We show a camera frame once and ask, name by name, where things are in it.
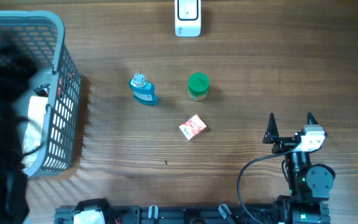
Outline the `red snack packet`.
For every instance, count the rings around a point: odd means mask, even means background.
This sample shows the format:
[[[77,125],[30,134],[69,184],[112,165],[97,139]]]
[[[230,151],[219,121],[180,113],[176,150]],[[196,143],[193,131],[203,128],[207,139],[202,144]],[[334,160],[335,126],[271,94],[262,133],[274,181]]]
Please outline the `red snack packet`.
[[[191,140],[206,128],[206,123],[199,117],[198,114],[193,115],[188,121],[179,126],[180,131],[187,140]]]

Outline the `green lid jar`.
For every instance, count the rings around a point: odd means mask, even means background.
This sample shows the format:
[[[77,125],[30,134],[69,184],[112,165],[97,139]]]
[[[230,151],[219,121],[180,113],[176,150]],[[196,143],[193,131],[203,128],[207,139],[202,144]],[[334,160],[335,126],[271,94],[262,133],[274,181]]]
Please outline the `green lid jar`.
[[[206,98],[209,92],[210,81],[203,73],[194,73],[188,80],[188,95],[192,100],[200,101]]]

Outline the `blue mouthwash bottle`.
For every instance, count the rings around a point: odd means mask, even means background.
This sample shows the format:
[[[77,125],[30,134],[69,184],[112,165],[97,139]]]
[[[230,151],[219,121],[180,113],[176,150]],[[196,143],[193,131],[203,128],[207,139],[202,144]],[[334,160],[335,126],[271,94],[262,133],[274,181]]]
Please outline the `blue mouthwash bottle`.
[[[155,94],[155,86],[146,80],[144,74],[136,73],[130,80],[129,86],[134,93],[134,98],[144,105],[157,105],[158,97]]]

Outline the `black red snack wrapper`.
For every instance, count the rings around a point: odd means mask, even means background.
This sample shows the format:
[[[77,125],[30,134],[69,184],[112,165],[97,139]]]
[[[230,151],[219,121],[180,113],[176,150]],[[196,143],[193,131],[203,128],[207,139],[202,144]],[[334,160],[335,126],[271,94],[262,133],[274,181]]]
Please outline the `black red snack wrapper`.
[[[43,84],[34,89],[34,93],[40,97],[49,97],[50,84]]]

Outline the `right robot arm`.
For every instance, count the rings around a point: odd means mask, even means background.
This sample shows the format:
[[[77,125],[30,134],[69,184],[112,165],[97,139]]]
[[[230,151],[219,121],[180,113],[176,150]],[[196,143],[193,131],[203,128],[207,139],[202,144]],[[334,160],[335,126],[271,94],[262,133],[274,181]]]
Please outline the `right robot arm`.
[[[280,195],[269,212],[269,223],[330,224],[329,192],[336,177],[327,165],[315,164],[310,154],[322,148],[328,134],[307,114],[307,124],[293,137],[279,136],[275,117],[270,114],[263,143],[272,144],[272,154],[283,154],[289,195]]]

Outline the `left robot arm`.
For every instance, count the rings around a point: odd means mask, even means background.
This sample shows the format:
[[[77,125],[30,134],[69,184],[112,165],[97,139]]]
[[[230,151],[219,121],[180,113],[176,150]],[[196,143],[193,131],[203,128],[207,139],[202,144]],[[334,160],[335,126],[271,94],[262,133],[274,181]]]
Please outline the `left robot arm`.
[[[29,119],[19,116],[13,105],[28,91],[39,68],[9,36],[0,41],[0,56],[7,59],[0,65],[0,223],[27,223],[28,176],[22,160],[28,154],[22,150],[17,127]]]

